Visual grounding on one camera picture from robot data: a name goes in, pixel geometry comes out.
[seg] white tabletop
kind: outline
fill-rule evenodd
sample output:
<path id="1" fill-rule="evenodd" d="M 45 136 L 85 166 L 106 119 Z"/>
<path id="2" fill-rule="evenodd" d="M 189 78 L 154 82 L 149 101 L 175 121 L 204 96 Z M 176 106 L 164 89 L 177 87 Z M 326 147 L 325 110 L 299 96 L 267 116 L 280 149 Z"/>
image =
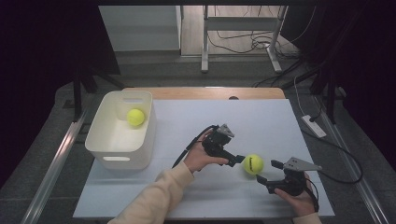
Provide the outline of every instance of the white tabletop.
<path id="1" fill-rule="evenodd" d="M 224 148 L 234 155 L 259 154 L 262 176 L 283 179 L 271 160 L 313 162 L 289 100 L 154 100 L 157 130 L 152 159 L 140 171 L 107 170 L 95 160 L 74 217 L 115 217 L 158 173 L 169 169 L 189 142 L 210 125 L 227 123 L 235 137 Z M 319 193 L 319 215 L 334 216 L 316 172 L 308 172 Z M 241 164 L 208 165 L 194 173 L 169 219 L 259 219 L 293 217 L 290 206 L 269 194 Z"/>

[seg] tennis ball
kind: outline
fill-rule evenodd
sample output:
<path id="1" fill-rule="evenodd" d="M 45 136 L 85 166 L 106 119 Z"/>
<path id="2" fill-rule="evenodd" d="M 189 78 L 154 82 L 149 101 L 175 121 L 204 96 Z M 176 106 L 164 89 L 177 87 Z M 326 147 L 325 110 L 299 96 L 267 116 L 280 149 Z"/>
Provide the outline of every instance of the tennis ball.
<path id="1" fill-rule="evenodd" d="M 128 112 L 126 119 L 132 126 L 139 126 L 145 121 L 145 114 L 139 109 L 132 109 Z"/>
<path id="2" fill-rule="evenodd" d="M 243 161 L 245 171 L 251 175 L 257 175 L 264 168 L 264 161 L 259 155 L 250 154 L 247 155 Z"/>

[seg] sweater sleeve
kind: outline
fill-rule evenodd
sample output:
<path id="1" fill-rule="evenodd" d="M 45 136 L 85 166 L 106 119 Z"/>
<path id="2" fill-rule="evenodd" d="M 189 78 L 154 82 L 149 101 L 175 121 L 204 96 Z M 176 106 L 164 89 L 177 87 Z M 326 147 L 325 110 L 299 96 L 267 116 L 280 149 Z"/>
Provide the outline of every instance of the sweater sleeve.
<path id="1" fill-rule="evenodd" d="M 184 162 L 171 170 L 161 172 L 154 183 L 145 187 L 139 195 L 108 224 L 163 223 L 174 209 L 194 177 Z"/>
<path id="2" fill-rule="evenodd" d="M 304 217 L 295 217 L 294 224 L 321 224 L 318 213 L 313 213 Z"/>

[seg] human hand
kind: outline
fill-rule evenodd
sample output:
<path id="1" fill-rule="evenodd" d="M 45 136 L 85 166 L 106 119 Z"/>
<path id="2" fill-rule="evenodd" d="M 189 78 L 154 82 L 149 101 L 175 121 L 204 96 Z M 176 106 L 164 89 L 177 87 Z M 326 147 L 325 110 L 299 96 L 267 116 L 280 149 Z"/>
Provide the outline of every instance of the human hand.
<path id="1" fill-rule="evenodd" d="M 203 133 L 198 141 L 192 146 L 187 154 L 186 159 L 184 159 L 184 163 L 187 165 L 191 173 L 195 171 L 200 171 L 208 164 L 216 163 L 216 164 L 227 164 L 228 160 L 221 157 L 211 157 L 208 156 L 205 152 L 204 147 L 202 146 L 202 141 L 205 140 L 206 136 L 212 133 L 213 130 L 208 130 Z"/>
<path id="2" fill-rule="evenodd" d="M 305 178 L 307 179 L 306 185 L 312 191 L 311 183 L 308 181 L 309 175 L 307 173 L 304 174 Z M 305 190 L 298 196 L 291 196 L 281 189 L 275 189 L 275 193 L 291 205 L 297 217 L 304 217 L 315 213 L 312 198 Z"/>

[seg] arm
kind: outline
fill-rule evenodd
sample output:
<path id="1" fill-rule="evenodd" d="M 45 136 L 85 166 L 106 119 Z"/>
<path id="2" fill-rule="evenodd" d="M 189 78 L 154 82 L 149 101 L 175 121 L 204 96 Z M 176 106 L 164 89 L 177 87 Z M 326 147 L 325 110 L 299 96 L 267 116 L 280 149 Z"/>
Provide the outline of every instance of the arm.
<path id="1" fill-rule="evenodd" d="M 312 190 L 311 183 L 308 181 L 309 176 L 305 174 L 305 177 L 307 179 L 306 185 Z M 312 199 L 307 192 L 304 191 L 296 197 L 289 195 L 281 189 L 275 189 L 275 193 L 293 208 L 297 215 L 293 219 L 294 224 L 321 224 L 318 213 L 315 212 Z"/>
<path id="2" fill-rule="evenodd" d="M 194 177 L 184 162 L 158 175 L 156 181 L 140 194 L 109 224 L 163 223 L 167 213 L 180 202 L 183 189 Z"/>
<path id="3" fill-rule="evenodd" d="M 209 157 L 201 142 L 210 133 L 201 135 L 186 159 L 171 170 L 160 173 L 156 181 L 147 187 L 117 217 L 108 224 L 163 223 L 169 211 L 181 201 L 183 190 L 194 179 L 193 173 L 210 163 L 226 164 L 228 160 Z"/>

